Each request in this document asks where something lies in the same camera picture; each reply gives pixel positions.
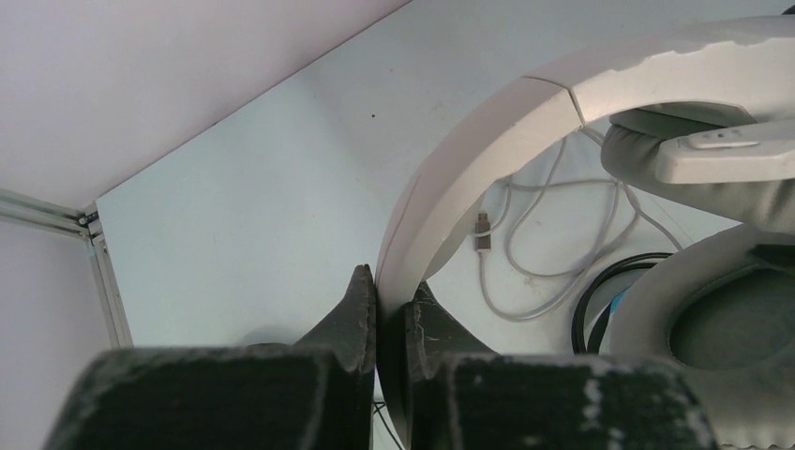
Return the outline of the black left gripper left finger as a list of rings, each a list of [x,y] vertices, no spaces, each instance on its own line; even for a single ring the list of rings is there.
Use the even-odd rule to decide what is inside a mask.
[[[376,292],[369,266],[294,344],[125,348],[74,383],[48,449],[369,449]]]

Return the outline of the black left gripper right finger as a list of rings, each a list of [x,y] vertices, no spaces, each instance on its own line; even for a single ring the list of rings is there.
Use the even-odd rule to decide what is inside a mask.
[[[411,449],[714,449],[674,369],[636,358],[502,355],[421,284],[403,309]]]

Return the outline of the black and blue gaming headset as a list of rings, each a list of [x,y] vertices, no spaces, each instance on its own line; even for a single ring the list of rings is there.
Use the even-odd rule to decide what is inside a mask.
[[[607,296],[605,304],[597,307],[595,315],[591,319],[587,319],[586,315],[589,312],[593,296],[599,293],[609,281],[625,274],[648,271],[670,256],[669,252],[648,252],[634,255],[608,266],[592,280],[577,300],[571,321],[570,338],[574,354],[599,354],[608,330],[610,317],[633,281],[629,281],[615,293]]]

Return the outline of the white over-ear headphones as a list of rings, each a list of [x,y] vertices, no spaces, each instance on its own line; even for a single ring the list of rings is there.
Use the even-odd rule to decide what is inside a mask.
[[[403,309],[474,223],[487,189],[607,119],[603,168],[735,221],[645,272],[608,353],[677,371],[717,449],[794,445],[794,16],[686,25],[570,53],[478,105],[422,162],[385,230],[378,369],[406,443]]]

